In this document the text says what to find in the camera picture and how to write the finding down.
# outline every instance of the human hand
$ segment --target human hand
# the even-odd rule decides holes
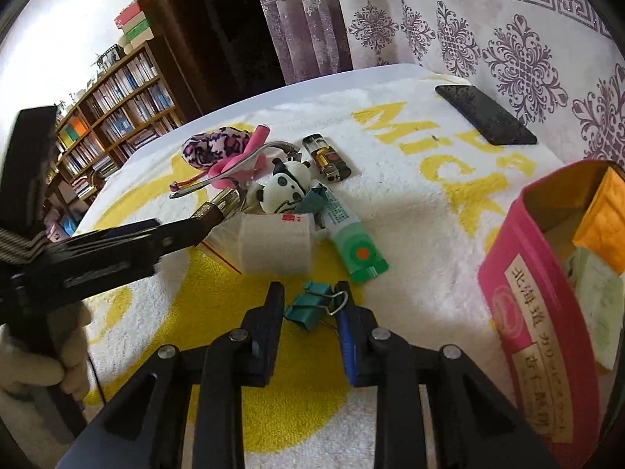
[[[81,305],[77,328],[63,344],[60,362],[19,349],[7,326],[0,326],[0,389],[20,395],[26,392],[26,385],[48,387],[60,383],[61,390],[75,400],[89,393],[84,326],[90,324],[91,313]]]

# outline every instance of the panda head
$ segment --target panda head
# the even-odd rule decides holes
[[[265,213],[293,211],[308,193],[311,184],[309,163],[274,159],[273,175],[261,190],[256,192]]]

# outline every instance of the black lighter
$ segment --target black lighter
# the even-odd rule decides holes
[[[321,174],[326,177],[327,182],[336,183],[345,180],[351,174],[351,169],[321,134],[304,137],[302,144],[319,167]]]

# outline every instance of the black handheld device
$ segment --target black handheld device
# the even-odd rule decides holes
[[[458,109],[490,144],[503,146],[538,142],[525,125],[474,86],[439,85],[436,93]]]

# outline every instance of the orange dot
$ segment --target orange dot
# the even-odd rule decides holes
[[[367,259],[369,259],[369,249],[365,247],[360,247],[355,252],[355,256],[361,261],[366,261]]]

